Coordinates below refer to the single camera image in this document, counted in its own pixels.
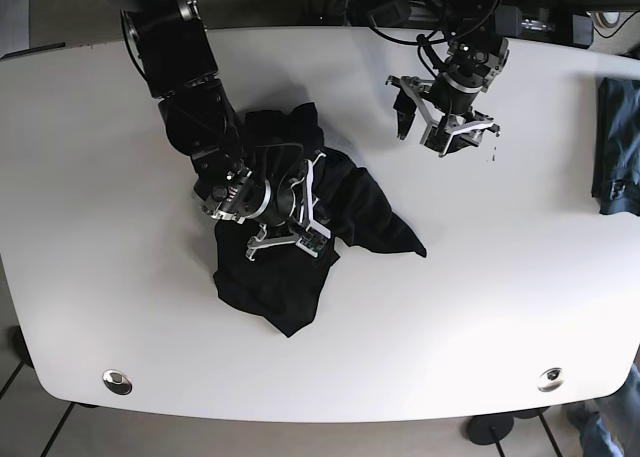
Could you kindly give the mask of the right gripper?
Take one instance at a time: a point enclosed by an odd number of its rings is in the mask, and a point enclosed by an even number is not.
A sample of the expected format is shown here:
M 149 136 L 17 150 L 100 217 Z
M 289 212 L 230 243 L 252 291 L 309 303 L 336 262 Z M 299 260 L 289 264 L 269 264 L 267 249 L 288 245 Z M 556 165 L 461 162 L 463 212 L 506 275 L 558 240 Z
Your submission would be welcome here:
M 261 250 L 295 246 L 301 231 L 314 229 L 331 239 L 331 231 L 316 211 L 319 198 L 313 191 L 316 165 L 325 157 L 320 150 L 312 159 L 301 156 L 278 178 L 261 177 L 243 166 L 228 171 L 220 183 L 200 179 L 200 208 L 214 220 L 258 224 L 257 234 L 246 245 L 245 257 L 250 261 Z

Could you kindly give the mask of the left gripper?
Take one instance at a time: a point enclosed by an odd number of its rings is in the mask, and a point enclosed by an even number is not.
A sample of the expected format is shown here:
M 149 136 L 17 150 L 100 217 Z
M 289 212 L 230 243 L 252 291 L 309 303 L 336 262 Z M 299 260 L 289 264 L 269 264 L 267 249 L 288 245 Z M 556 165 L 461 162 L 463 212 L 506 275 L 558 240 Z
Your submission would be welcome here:
M 416 116 L 425 128 L 430 120 L 449 118 L 451 133 L 447 153 L 468 147 L 477 148 L 485 132 L 499 135 L 501 127 L 493 117 L 473 108 L 476 97 L 488 90 L 502 71 L 502 53 L 456 51 L 441 62 L 431 79 L 417 76 L 389 76 L 386 83 L 398 90 L 393 109 L 396 112 L 397 138 L 404 140 Z

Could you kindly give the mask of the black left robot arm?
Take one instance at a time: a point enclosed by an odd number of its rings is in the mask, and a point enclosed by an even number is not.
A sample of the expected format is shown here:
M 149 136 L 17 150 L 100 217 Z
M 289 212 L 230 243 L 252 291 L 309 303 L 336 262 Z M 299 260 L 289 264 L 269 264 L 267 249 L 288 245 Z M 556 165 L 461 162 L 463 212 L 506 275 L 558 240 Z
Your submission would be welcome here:
M 398 89 L 394 102 L 397 138 L 408 136 L 415 116 L 425 122 L 420 144 L 445 157 L 477 147 L 485 132 L 500 133 L 495 120 L 473 108 L 504 69 L 509 57 L 508 40 L 497 34 L 490 20 L 501 0 L 421 0 L 437 21 L 429 34 L 413 41 L 393 38 L 378 28 L 385 21 L 402 19 L 397 3 L 368 10 L 364 21 L 389 42 L 416 49 L 418 60 L 431 77 L 389 76 L 388 85 Z

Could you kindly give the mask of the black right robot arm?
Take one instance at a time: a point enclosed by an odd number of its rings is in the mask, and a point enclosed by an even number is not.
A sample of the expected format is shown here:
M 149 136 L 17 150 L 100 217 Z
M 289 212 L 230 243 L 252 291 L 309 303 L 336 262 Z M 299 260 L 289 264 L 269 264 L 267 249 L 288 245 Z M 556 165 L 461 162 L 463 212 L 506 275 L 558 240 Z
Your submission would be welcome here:
M 201 210 L 254 221 L 245 256 L 293 245 L 313 258 L 331 238 L 315 216 L 314 170 L 325 154 L 298 142 L 260 144 L 245 132 L 218 77 L 197 0 L 127 0 L 121 30 L 159 108 L 170 144 L 189 157 Z

